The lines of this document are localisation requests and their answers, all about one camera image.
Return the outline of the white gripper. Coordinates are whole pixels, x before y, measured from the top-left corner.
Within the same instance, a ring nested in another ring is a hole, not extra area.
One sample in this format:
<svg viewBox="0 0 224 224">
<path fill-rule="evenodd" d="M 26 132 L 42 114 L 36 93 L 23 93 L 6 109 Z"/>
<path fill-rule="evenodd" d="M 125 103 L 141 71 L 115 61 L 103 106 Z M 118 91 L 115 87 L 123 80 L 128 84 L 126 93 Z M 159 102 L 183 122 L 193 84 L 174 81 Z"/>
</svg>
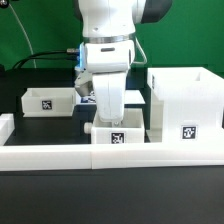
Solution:
<svg viewBox="0 0 224 224">
<path fill-rule="evenodd" d="M 126 72 L 94 74 L 97 112 L 102 122 L 120 122 L 124 116 Z"/>
</svg>

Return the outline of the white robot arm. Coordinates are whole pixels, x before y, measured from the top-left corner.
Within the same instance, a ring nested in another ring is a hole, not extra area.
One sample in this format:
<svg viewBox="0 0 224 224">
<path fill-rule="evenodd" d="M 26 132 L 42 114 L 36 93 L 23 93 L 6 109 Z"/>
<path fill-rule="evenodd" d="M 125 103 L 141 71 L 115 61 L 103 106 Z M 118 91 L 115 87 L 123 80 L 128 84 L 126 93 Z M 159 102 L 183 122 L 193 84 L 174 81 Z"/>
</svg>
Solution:
<svg viewBox="0 0 224 224">
<path fill-rule="evenodd" d="M 81 60 L 92 76 L 97 112 L 103 122 L 124 117 L 126 77 L 139 46 L 135 25 L 160 21 L 172 0 L 73 0 L 83 22 Z"/>
</svg>

